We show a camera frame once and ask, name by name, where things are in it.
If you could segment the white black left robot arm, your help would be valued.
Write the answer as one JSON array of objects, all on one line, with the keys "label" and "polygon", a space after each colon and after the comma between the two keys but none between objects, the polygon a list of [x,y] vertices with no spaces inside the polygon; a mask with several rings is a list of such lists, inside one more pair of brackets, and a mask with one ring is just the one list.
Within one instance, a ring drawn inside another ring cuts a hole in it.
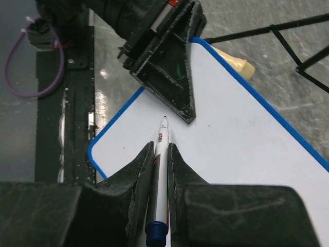
[{"label": "white black left robot arm", "polygon": [[195,119],[190,41],[207,22],[199,1],[37,1],[36,8],[61,41],[80,37],[92,10],[124,39],[123,67],[184,122]]}]

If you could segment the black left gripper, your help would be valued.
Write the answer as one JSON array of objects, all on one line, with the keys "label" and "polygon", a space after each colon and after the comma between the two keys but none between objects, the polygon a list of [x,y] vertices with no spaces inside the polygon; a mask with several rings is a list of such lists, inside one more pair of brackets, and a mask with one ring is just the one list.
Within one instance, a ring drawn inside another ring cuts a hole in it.
[{"label": "black left gripper", "polygon": [[184,122],[196,118],[190,42],[206,17],[199,1],[87,1],[126,40],[118,59]]}]

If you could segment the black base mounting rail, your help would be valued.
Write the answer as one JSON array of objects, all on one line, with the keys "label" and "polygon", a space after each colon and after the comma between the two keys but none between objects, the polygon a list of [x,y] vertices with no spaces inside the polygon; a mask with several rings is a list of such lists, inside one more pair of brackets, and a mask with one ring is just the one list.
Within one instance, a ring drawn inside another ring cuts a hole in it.
[{"label": "black base mounting rail", "polygon": [[96,182],[88,158],[95,136],[94,27],[66,51],[62,80],[38,99],[35,147],[37,182]]}]

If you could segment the blue framed whiteboard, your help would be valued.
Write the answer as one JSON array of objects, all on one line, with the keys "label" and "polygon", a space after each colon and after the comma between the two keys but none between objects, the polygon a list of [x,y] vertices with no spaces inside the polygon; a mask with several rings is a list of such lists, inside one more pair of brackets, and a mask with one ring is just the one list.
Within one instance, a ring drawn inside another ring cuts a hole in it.
[{"label": "blue framed whiteboard", "polygon": [[109,177],[156,139],[160,120],[185,161],[211,183],[328,186],[328,162],[205,40],[191,42],[196,118],[187,124],[139,89],[92,141]]}]

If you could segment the white blue whiteboard marker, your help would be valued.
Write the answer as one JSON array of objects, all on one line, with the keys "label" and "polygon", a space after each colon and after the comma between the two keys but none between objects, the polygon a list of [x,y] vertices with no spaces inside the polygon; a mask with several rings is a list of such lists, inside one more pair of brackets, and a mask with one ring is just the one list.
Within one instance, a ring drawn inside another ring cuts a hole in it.
[{"label": "white blue whiteboard marker", "polygon": [[157,133],[153,178],[145,223],[146,246],[166,246],[169,231],[168,209],[169,123],[166,116]]}]

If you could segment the wooden microphone toy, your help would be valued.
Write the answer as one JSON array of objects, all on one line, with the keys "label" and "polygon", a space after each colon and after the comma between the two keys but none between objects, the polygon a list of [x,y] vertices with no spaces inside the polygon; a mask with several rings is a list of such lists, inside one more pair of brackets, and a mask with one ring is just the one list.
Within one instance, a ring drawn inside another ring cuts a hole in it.
[{"label": "wooden microphone toy", "polygon": [[249,81],[255,73],[255,68],[247,60],[233,57],[222,50],[212,46],[212,48],[233,67],[246,81]]}]

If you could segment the black music stand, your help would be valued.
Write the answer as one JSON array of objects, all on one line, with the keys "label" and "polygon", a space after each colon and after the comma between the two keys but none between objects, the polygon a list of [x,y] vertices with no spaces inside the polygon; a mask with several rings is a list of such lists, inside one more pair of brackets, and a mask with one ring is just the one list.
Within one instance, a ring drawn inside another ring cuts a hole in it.
[{"label": "black music stand", "polygon": [[242,31],[242,32],[237,32],[225,36],[220,36],[220,37],[213,37],[213,38],[206,38],[206,41],[209,44],[214,44],[214,43],[220,43],[224,41],[231,41],[231,40],[236,40],[236,39],[242,39],[242,38],[248,38],[248,37],[253,37],[253,36],[259,36],[262,34],[266,33],[273,33],[274,36],[277,38],[277,40],[280,42],[280,44],[283,46],[283,48],[287,51],[287,53],[290,55],[290,57],[293,59],[293,61],[296,64],[295,72],[299,74],[300,76],[304,77],[308,81],[310,81],[312,84],[315,86],[319,87],[326,93],[328,93],[328,86],[325,85],[324,83],[320,82],[313,76],[309,75],[306,70],[316,64],[317,62],[321,61],[325,57],[328,56],[328,46],[320,50],[318,53],[314,54],[312,57],[308,58],[304,62],[302,62],[296,53],[293,51],[293,49],[290,47],[286,39],[282,36],[281,31],[282,30],[288,30],[288,29],[293,29],[293,28],[298,28],[298,27],[303,27],[303,26],[309,26],[313,24],[318,24],[318,23],[324,23],[328,21],[328,13],[326,14],[321,14],[317,16],[312,16],[304,19],[299,19],[295,21],[290,21],[282,24],[272,24],[266,27],[262,28],[256,28],[252,30],[247,30],[247,31]]}]

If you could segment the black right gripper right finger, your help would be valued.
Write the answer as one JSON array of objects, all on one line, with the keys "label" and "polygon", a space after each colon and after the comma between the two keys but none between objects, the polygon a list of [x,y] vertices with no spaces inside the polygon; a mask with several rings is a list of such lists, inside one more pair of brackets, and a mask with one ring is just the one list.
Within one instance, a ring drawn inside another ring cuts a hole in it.
[{"label": "black right gripper right finger", "polygon": [[171,246],[319,246],[290,187],[210,184],[168,149]]}]

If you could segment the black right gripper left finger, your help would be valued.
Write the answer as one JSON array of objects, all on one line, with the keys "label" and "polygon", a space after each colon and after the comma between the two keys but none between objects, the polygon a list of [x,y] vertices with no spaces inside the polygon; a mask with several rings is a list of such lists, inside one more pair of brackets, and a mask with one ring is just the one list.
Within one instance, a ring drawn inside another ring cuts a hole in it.
[{"label": "black right gripper left finger", "polygon": [[87,183],[1,183],[1,246],[136,246],[154,144],[111,177]]}]

